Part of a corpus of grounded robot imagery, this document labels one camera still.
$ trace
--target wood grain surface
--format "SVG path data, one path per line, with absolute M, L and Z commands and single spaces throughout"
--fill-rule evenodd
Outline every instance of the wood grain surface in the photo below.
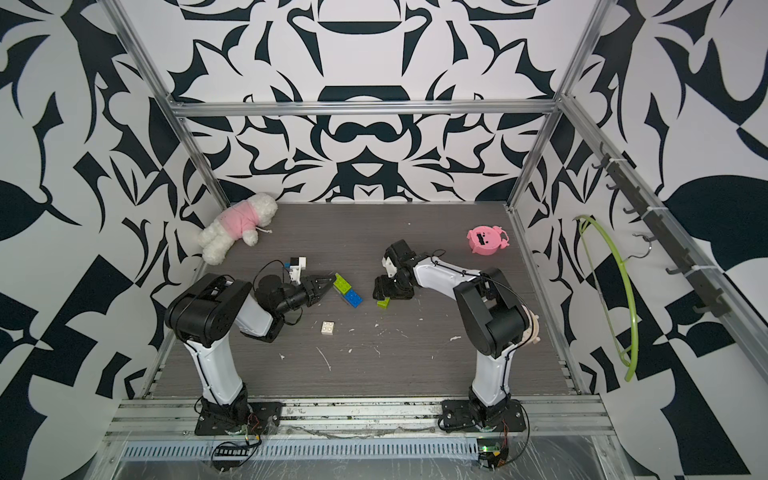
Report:
M 473 254 L 466 239 L 478 225 L 511 231 L 500 203 L 484 204 L 281 204 L 259 243 L 236 242 L 210 272 L 252 280 L 268 261 L 307 257 L 308 273 L 336 271 L 363 298 L 354 309 L 334 290 L 300 323 L 284 326 L 274 343 L 242 336 L 234 326 L 230 344 L 237 371 L 253 396 L 455 396 L 466 395 L 475 376 L 476 350 L 456 302 L 417 288 L 412 300 L 392 300 L 387 310 L 372 299 L 373 281 L 385 271 L 384 250 L 404 239 L 416 252 L 446 250 L 443 260 L 472 269 L 496 266 L 521 298 L 541 312 L 520 250 L 511 244 L 496 254 Z M 264 274 L 280 273 L 277 264 Z M 323 321 L 334 322 L 332 336 Z M 513 394 L 568 391 L 548 332 L 520 348 L 511 364 Z M 200 395 L 190 355 L 176 342 L 158 380 L 156 396 Z

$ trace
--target lime green hoop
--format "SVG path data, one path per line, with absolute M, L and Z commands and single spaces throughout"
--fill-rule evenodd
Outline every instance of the lime green hoop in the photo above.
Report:
M 581 235 L 581 244 L 584 245 L 584 251 L 587 254 L 587 259 L 589 260 L 589 267 L 592 269 L 592 273 L 594 275 L 594 285 L 597 287 L 598 295 L 600 297 L 600 303 L 603 306 L 603 312 L 605 313 L 605 319 L 608 321 L 608 327 L 611 329 L 611 336 L 614 338 L 614 345 L 616 346 L 616 351 L 619 354 L 619 359 L 624 364 L 624 366 L 628 367 L 627 375 L 624 377 L 624 380 L 629 382 L 632 380 L 632 377 L 634 376 L 634 370 L 637 368 L 637 353 L 639 351 L 638 349 L 638 335 L 637 335 L 637 310 L 634 305 L 634 291 L 632 290 L 632 283 L 629 280 L 629 274 L 627 273 L 627 267 L 625 266 L 624 260 L 621 258 L 621 253 L 619 252 L 619 249 L 616 248 L 616 244 L 611 239 L 611 237 L 608 235 L 608 233 L 605 231 L 605 229 L 600 225 L 600 223 L 595 220 L 592 217 L 587 217 L 586 215 L 579 215 L 574 218 L 574 220 L 578 221 L 578 231 Z M 605 243 L 607 243 L 608 248 L 611 249 L 611 253 L 614 256 L 614 261 L 616 262 L 616 266 L 619 268 L 619 273 L 621 273 L 621 280 L 624 282 L 624 292 L 627 294 L 627 306 L 629 307 L 629 320 L 630 320 L 630 328 L 631 328 L 631 339 L 632 343 L 627 347 L 626 349 L 622 349 L 621 345 L 619 344 L 618 340 L 616 340 L 616 333 L 614 332 L 614 326 L 611 323 L 611 317 L 608 315 L 608 308 L 605 304 L 605 299 L 603 298 L 603 294 L 600 290 L 600 284 L 598 283 L 598 275 L 594 271 L 594 265 L 592 264 L 592 259 L 589 255 L 589 250 L 587 250 L 587 242 L 584 240 L 584 232 L 587 228 L 589 228 L 590 225 L 594 225 L 594 228 L 598 231 L 598 233 L 603 237 L 603 240 L 605 240 Z M 630 353 L 630 358 L 627 359 L 627 352 Z

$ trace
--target lime green lego brick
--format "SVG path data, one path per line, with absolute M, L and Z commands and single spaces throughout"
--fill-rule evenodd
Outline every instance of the lime green lego brick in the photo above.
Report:
M 342 295 L 346 295 L 346 293 L 352 289 L 352 285 L 349 285 L 349 283 L 344 280 L 344 277 L 338 273 L 336 274 L 336 281 L 333 282 L 333 286 Z

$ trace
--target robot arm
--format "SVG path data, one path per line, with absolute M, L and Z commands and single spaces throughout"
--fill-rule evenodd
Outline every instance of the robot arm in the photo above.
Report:
M 277 283 L 271 276 L 260 283 L 257 302 L 252 284 L 208 273 L 179 295 L 165 313 L 165 324 L 194 358 L 203 384 L 200 421 L 215 418 L 220 430 L 236 434 L 247 425 L 247 388 L 237 375 L 229 335 L 232 324 L 242 334 L 272 342 L 284 324 L 283 314 L 311 306 L 333 286 L 334 276 L 309 276 L 299 286 Z
M 515 295 L 496 268 L 468 270 L 426 253 L 417 254 L 404 240 L 387 248 L 374 297 L 410 299 L 415 286 L 454 299 L 472 345 L 478 350 L 469 408 L 474 424 L 501 422 L 509 397 L 510 362 L 515 350 L 538 341 L 538 318 Z

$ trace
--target white teddy bear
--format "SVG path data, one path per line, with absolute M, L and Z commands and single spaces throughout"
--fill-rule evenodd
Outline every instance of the white teddy bear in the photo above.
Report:
M 267 194 L 256 194 L 227 208 L 211 225 L 200 232 L 197 242 L 203 247 L 203 260 L 210 265 L 224 261 L 227 251 L 240 238 L 247 246 L 256 245 L 259 233 L 272 233 L 258 226 L 266 227 L 277 212 L 277 202 Z

